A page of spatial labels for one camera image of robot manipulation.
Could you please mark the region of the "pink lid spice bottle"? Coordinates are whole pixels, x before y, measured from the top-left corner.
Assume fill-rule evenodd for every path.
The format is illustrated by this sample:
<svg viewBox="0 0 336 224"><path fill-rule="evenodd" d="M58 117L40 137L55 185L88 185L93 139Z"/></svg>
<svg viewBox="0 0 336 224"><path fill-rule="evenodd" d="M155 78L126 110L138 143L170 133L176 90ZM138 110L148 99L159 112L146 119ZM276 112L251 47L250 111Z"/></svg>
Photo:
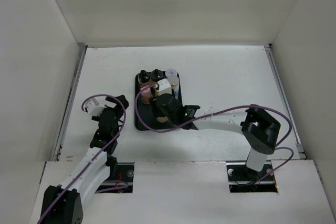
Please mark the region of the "pink lid spice bottle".
<svg viewBox="0 0 336 224"><path fill-rule="evenodd" d="M142 86L140 91L142 103L145 105L149 105L150 99L152 98L151 88L149 88L149 86Z"/></svg>

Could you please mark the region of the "blue label white canister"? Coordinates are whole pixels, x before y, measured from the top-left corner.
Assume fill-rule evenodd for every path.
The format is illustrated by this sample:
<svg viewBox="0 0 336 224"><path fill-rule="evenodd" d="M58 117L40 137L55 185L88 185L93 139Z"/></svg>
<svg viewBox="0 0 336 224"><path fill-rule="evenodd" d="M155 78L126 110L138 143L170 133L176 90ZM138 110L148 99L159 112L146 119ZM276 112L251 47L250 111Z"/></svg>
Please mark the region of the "blue label white canister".
<svg viewBox="0 0 336 224"><path fill-rule="evenodd" d="M180 90L180 80L177 76L171 75L167 77L168 82L171 85L171 88L174 92L175 98L178 100L179 99L179 90Z"/></svg>

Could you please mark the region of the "black cap spice bottle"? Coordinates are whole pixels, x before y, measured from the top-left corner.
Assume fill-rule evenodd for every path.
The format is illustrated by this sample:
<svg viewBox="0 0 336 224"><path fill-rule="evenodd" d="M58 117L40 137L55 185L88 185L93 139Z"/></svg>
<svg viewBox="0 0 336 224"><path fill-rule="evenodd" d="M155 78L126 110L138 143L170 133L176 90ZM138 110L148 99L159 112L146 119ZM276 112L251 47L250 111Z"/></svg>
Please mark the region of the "black cap spice bottle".
<svg viewBox="0 0 336 224"><path fill-rule="evenodd" d="M165 75L160 69L154 69L150 73L151 81L157 83L158 81L164 79Z"/></svg>
<svg viewBox="0 0 336 224"><path fill-rule="evenodd" d="M145 70L141 70L138 73L138 86L139 86L139 88L148 85L150 80L151 80L151 77L150 77L149 72L147 72Z"/></svg>

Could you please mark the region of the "clear dome lid jar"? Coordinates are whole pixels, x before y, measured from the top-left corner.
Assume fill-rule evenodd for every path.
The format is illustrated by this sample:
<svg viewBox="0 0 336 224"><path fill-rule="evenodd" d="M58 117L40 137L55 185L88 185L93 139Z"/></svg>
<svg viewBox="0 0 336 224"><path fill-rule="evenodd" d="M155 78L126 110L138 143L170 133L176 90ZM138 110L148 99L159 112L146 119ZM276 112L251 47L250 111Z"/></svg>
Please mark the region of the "clear dome lid jar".
<svg viewBox="0 0 336 224"><path fill-rule="evenodd" d="M169 118L168 118L167 116L158 116L158 117L156 118L156 120L157 120L159 123L166 123L166 122L169 120Z"/></svg>

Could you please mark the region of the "white red lid spice jar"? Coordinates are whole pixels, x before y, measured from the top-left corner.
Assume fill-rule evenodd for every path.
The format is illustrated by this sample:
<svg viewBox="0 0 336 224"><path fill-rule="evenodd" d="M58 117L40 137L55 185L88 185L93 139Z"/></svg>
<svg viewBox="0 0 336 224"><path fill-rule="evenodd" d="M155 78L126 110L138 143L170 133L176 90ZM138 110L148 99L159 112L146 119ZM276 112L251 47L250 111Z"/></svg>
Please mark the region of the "white red lid spice jar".
<svg viewBox="0 0 336 224"><path fill-rule="evenodd" d="M169 77L169 76L177 76L177 74L178 74L178 72L175 69L172 69L172 68L168 68L165 71L165 75L167 77Z"/></svg>

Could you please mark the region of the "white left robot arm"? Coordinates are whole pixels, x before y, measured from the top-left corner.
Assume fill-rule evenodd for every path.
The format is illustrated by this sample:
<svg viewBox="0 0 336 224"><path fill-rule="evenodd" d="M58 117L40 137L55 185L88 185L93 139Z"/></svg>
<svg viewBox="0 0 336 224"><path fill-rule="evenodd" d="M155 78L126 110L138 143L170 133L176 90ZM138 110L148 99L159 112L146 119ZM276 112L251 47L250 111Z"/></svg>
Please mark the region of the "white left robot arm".
<svg viewBox="0 0 336 224"><path fill-rule="evenodd" d="M100 104L100 96L92 95L82 102L81 109L98 123L98 129L71 174L59 185L45 190L38 223L82 223L85 204L105 180L113 181L118 175L112 154L125 126L129 102L124 95L104 94L106 101L115 104L111 107Z"/></svg>

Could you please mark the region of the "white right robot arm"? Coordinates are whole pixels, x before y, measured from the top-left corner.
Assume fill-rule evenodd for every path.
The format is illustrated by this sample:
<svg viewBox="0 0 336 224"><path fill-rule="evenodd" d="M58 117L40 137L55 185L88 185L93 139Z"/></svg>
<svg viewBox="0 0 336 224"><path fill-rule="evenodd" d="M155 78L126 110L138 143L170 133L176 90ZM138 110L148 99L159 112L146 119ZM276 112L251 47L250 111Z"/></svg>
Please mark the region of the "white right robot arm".
<svg viewBox="0 0 336 224"><path fill-rule="evenodd" d="M171 94L154 98L150 105L154 116L168 118L178 129L219 130L243 135L250 145L243 168L248 179L257 179L268 156L275 152L281 124L257 105L220 113L198 105L182 105Z"/></svg>

